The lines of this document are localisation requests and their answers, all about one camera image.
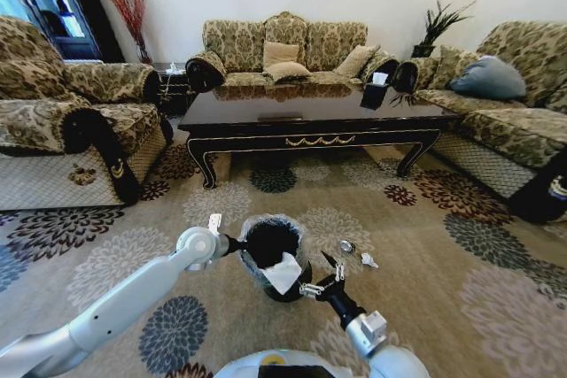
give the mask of blue pillow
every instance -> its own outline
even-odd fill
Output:
[[[460,94],[501,101],[525,96],[525,81],[517,69],[489,56],[467,66],[449,87]]]

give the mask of patterned rug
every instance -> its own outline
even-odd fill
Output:
[[[346,290],[388,319],[389,341],[410,348],[432,377],[567,376],[567,228],[512,217],[477,184],[431,156],[396,177],[393,147],[212,158],[203,190],[183,134],[129,208],[0,213],[0,346],[71,320],[191,225],[223,214],[285,213],[306,229],[315,279],[319,250],[343,257]],[[342,254],[348,239],[356,256]],[[360,262],[369,252],[379,269]],[[328,305],[268,298],[237,256],[182,275],[134,326],[72,377],[212,377],[273,348],[313,351],[356,374],[359,361]]]

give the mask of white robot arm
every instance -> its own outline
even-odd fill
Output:
[[[169,256],[155,258],[142,266],[63,327],[44,334],[23,336],[2,349],[0,376],[50,377],[77,367],[94,350],[126,330],[160,301],[174,287],[183,270],[205,268],[210,260],[244,248],[240,242],[219,235],[216,232],[219,224],[220,215],[213,215],[209,223],[211,230],[187,229]],[[427,370],[411,351],[383,345],[385,319],[378,312],[367,316],[344,292],[344,278],[329,276],[318,285],[308,284],[302,289],[304,295],[327,301],[335,309],[353,346],[369,362],[370,378],[429,378]],[[325,366],[327,370],[332,369],[337,378],[351,376],[342,374],[340,368],[333,368],[310,353],[281,353],[293,365]],[[216,376],[257,377],[262,358],[262,353],[247,356],[230,363]]]
[[[183,270],[204,268],[209,260],[237,249],[237,244],[209,229],[187,229],[174,252],[139,268],[63,327],[23,336],[1,350],[0,376],[39,378],[73,369],[160,301]]]

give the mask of black coffee table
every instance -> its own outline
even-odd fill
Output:
[[[197,96],[178,128],[189,132],[187,149],[205,176],[206,189],[216,184],[214,169],[206,161],[212,152],[409,143],[414,146],[398,166],[398,175],[406,176],[441,131],[460,118],[392,88],[381,96],[344,87],[326,91],[325,96],[332,97],[283,89],[264,97],[214,91]]]

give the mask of floral sofa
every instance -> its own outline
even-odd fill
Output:
[[[567,173],[567,23],[504,22],[477,54],[495,55],[522,74],[527,89],[523,102],[431,88],[439,58],[413,58],[400,65],[418,97],[463,114],[435,151],[508,199],[516,213],[537,221],[556,219],[565,202],[546,194],[549,184]],[[455,64],[455,69],[466,65]]]
[[[312,89],[310,96],[328,96],[337,86],[361,87],[372,80],[375,71],[393,76],[398,61],[383,50],[378,50],[357,78],[333,73],[354,47],[366,43],[367,33],[367,26],[360,22],[307,22],[289,12],[264,22],[210,20],[203,26],[205,50],[186,64],[190,89],[201,93],[216,88],[218,95],[229,98],[278,98],[306,96],[307,86]],[[312,72],[311,77],[295,84],[274,84],[262,75],[265,41],[298,44],[298,62]],[[297,86],[303,88],[291,90]]]
[[[150,66],[66,65],[0,17],[0,210],[133,204],[172,129]]]

